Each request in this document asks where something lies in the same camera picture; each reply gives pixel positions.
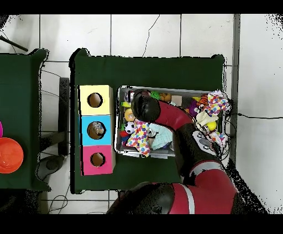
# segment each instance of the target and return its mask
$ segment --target orange plate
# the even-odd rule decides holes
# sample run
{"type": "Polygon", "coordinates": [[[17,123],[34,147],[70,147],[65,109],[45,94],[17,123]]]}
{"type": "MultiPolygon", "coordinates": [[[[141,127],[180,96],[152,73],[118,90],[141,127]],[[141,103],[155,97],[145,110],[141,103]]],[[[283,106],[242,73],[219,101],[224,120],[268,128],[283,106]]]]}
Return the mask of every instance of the orange plate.
{"type": "Polygon", "coordinates": [[[0,173],[12,173],[19,169],[24,152],[19,143],[11,138],[0,138],[0,173]]]}

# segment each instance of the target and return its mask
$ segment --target blue box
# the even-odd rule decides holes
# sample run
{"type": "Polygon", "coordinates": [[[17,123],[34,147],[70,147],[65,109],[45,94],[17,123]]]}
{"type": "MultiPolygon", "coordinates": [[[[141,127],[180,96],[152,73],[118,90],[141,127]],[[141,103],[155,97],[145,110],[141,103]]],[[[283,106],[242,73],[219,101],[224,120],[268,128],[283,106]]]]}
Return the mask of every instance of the blue box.
{"type": "Polygon", "coordinates": [[[111,145],[112,143],[111,131],[111,117],[110,115],[94,115],[82,116],[82,145],[83,146],[97,146],[97,145],[111,145]],[[87,127],[92,122],[101,122],[105,127],[105,133],[102,138],[94,140],[87,134],[87,127]]]}

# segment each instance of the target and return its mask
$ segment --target dark green tablecloth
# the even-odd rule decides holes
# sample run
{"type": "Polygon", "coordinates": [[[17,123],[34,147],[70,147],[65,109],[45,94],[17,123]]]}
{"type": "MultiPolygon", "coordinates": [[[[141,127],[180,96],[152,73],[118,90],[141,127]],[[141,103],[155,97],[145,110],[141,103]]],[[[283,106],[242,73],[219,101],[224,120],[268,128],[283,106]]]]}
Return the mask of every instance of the dark green tablecloth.
{"type": "Polygon", "coordinates": [[[46,50],[30,55],[0,54],[0,121],[3,137],[16,140],[24,151],[21,167],[0,174],[0,188],[48,190],[35,176],[39,153],[39,70],[46,50]]]}
{"type": "Polygon", "coordinates": [[[77,85],[107,84],[116,91],[121,85],[193,89],[213,91],[222,89],[224,58],[126,58],[91,57],[85,49],[77,50],[70,58],[71,88],[75,89],[74,121],[75,156],[71,170],[75,170],[75,190],[129,189],[140,182],[180,182],[175,159],[135,158],[116,153],[116,166],[112,174],[81,176],[77,85]]]}

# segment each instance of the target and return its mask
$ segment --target shape sorter box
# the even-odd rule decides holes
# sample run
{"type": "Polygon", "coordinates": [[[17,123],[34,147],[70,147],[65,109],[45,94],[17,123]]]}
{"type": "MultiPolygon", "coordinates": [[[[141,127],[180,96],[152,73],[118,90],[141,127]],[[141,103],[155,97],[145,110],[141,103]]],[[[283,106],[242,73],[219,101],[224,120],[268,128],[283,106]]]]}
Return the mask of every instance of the shape sorter box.
{"type": "Polygon", "coordinates": [[[83,146],[113,145],[113,115],[81,116],[81,118],[83,146]],[[90,138],[87,133],[87,128],[92,122],[100,122],[102,124],[102,127],[104,128],[104,133],[98,140],[90,138]]]}
{"type": "Polygon", "coordinates": [[[111,174],[116,164],[115,151],[112,145],[83,146],[81,164],[83,176],[111,174]],[[100,153],[104,157],[104,163],[100,167],[92,163],[92,155],[95,153],[100,153]]]}
{"type": "Polygon", "coordinates": [[[78,86],[80,90],[81,115],[111,115],[113,114],[113,90],[108,85],[78,86]],[[91,107],[88,98],[92,93],[100,96],[101,104],[91,107]]]}

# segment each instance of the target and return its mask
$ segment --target plastic bin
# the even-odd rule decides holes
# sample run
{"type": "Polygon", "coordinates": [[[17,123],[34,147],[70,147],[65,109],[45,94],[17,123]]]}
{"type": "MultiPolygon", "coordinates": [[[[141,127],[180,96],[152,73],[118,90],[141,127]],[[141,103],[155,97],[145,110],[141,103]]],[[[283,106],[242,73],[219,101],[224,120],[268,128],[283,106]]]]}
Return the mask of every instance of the plastic bin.
{"type": "MultiPolygon", "coordinates": [[[[115,132],[115,141],[114,141],[115,150],[118,153],[121,153],[123,155],[133,156],[133,157],[140,157],[142,156],[142,154],[138,152],[134,147],[128,147],[128,146],[122,145],[122,140],[120,136],[120,127],[123,123],[125,123],[125,120],[124,120],[125,107],[122,107],[120,103],[124,101],[125,93],[128,93],[129,91],[134,91],[136,89],[147,89],[149,91],[157,91],[159,93],[170,93],[171,95],[179,95],[182,97],[200,97],[203,94],[212,92],[212,91],[194,91],[194,90],[185,90],[185,89],[165,89],[165,88],[150,88],[150,87],[137,87],[137,86],[121,86],[120,88],[118,88],[118,93],[117,93],[118,102],[116,103],[116,105],[119,105],[119,106],[116,107],[116,109],[119,110],[119,113],[116,116],[116,132],[115,132]]],[[[222,131],[222,129],[224,129],[225,112],[222,111],[218,115],[218,117],[219,119],[217,123],[217,130],[222,131]]],[[[174,154],[174,151],[171,150],[170,146],[168,146],[166,149],[163,149],[163,148],[160,148],[157,150],[151,149],[149,157],[150,156],[152,157],[168,157],[168,156],[174,157],[175,154],[174,154]]]]}

